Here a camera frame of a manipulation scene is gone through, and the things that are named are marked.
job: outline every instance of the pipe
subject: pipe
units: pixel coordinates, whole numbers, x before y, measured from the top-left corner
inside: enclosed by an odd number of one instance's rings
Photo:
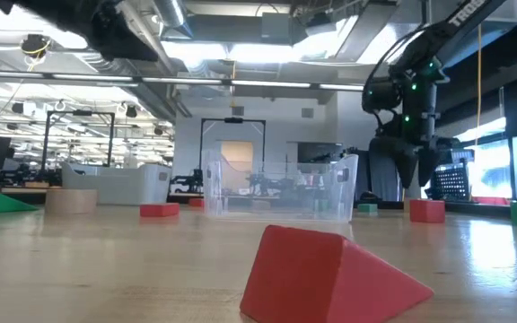
[[[211,71],[208,69],[208,65],[205,60],[197,62],[197,64],[185,64],[188,73],[196,78],[212,78]]]
[[[165,27],[173,28],[187,37],[193,37],[193,33],[185,20],[180,0],[153,0],[153,4],[154,10]]]
[[[109,62],[103,59],[101,54],[81,54],[76,56],[83,60],[87,65],[95,69],[97,72],[99,72],[99,74],[137,74],[135,66],[132,63],[128,63],[124,60],[114,60]],[[156,94],[154,94],[150,89],[146,88],[144,84],[139,84],[137,87],[128,88],[125,90],[135,95],[139,100],[146,102],[146,106],[150,108],[149,110],[151,110],[151,113],[153,113],[153,115],[157,118],[174,120],[175,117],[172,113],[172,107],[169,104],[165,104],[166,102],[164,100],[162,100],[162,104],[158,102],[161,100],[157,100],[158,97]],[[153,111],[154,109],[158,109],[161,106],[163,109],[165,109],[164,111]]]
[[[229,79],[197,79],[190,77],[144,77],[144,76],[119,76],[119,75],[88,75],[88,74],[59,74],[59,73],[34,73],[34,72],[6,72],[0,71],[0,82],[24,83],[62,83],[62,84],[90,84],[99,86],[101,83],[112,83],[117,86],[120,83],[159,83],[159,84],[187,84],[187,85],[219,85],[219,86],[258,86],[284,89],[304,89],[313,91],[345,91],[362,92],[363,84],[332,84],[332,83],[306,83],[306,82],[279,82],[279,81],[251,81]]]

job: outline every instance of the red triangular block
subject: red triangular block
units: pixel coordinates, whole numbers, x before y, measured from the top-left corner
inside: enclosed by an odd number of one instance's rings
[[[433,295],[340,235],[270,225],[241,312],[259,323],[381,322]]]

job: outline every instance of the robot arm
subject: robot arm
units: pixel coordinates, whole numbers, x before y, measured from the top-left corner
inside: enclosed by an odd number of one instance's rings
[[[418,163],[418,181],[424,186],[440,159],[440,149],[450,141],[434,136],[436,86],[449,82],[443,69],[460,41],[505,0],[466,0],[445,21],[409,33],[386,52],[370,74],[363,91],[363,110],[376,116],[379,127],[371,150],[388,154],[395,162],[404,188],[412,181]],[[389,76],[374,77],[378,66],[405,40],[414,38]],[[402,103],[402,114],[394,111]],[[378,112],[394,118],[382,124]]]

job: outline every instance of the clear plastic bin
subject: clear plastic bin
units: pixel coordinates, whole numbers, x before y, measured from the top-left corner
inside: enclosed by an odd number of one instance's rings
[[[236,220],[349,222],[358,156],[334,164],[229,163],[217,151],[204,159],[205,213]]]

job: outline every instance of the wooden table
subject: wooden table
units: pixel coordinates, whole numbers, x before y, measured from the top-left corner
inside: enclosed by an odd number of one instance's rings
[[[0,214],[0,322],[248,321],[238,306],[266,225],[187,207],[149,221],[136,207]],[[517,228],[507,221],[411,224],[389,212],[352,227],[284,225],[343,234],[434,288],[394,322],[517,322]]]

